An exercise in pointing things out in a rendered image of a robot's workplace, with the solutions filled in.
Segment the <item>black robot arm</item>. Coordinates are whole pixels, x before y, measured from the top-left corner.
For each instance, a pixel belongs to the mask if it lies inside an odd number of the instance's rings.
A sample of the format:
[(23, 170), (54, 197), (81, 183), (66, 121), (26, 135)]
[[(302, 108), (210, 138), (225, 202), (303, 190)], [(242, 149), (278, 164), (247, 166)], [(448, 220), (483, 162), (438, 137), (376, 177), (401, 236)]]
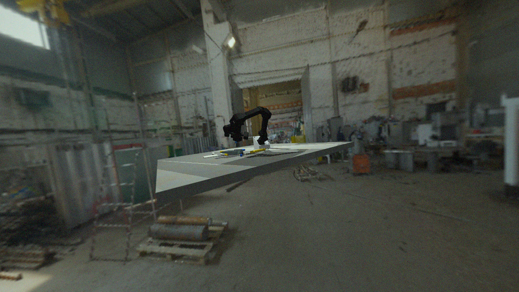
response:
[[(262, 127), (261, 127), (261, 130), (258, 131), (258, 134), (260, 135), (260, 137), (258, 138), (257, 142), (259, 145), (265, 144), (264, 142), (268, 140), (268, 138), (267, 138), (268, 134), (266, 132), (268, 120), (271, 118), (271, 112), (267, 108), (257, 107), (250, 111), (247, 111), (245, 113), (234, 114), (232, 116), (231, 120), (229, 121), (230, 124), (224, 125), (224, 127), (223, 127), (224, 133), (228, 134), (228, 133), (231, 133), (234, 131), (237, 131), (237, 132), (241, 131), (241, 126), (244, 125), (245, 120), (252, 118), (258, 114), (262, 115)], [(233, 140), (242, 141), (242, 134), (234, 133)]]

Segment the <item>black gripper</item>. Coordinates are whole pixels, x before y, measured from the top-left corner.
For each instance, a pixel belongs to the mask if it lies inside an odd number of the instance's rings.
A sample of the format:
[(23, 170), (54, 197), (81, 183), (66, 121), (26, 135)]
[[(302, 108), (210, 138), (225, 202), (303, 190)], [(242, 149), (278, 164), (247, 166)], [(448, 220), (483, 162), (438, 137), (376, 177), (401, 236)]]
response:
[[(229, 135), (231, 134), (231, 138), (233, 138), (234, 137), (234, 133), (239, 133), (239, 134), (241, 133), (242, 134), (243, 132), (241, 132), (241, 131), (239, 131), (239, 132), (234, 131), (234, 132), (231, 132), (231, 133), (228, 133), (228, 134), (224, 134), (224, 136), (229, 137)], [(242, 134), (242, 136), (243, 136), (244, 140), (248, 140), (249, 133), (248, 132), (244, 132), (244, 134)]]

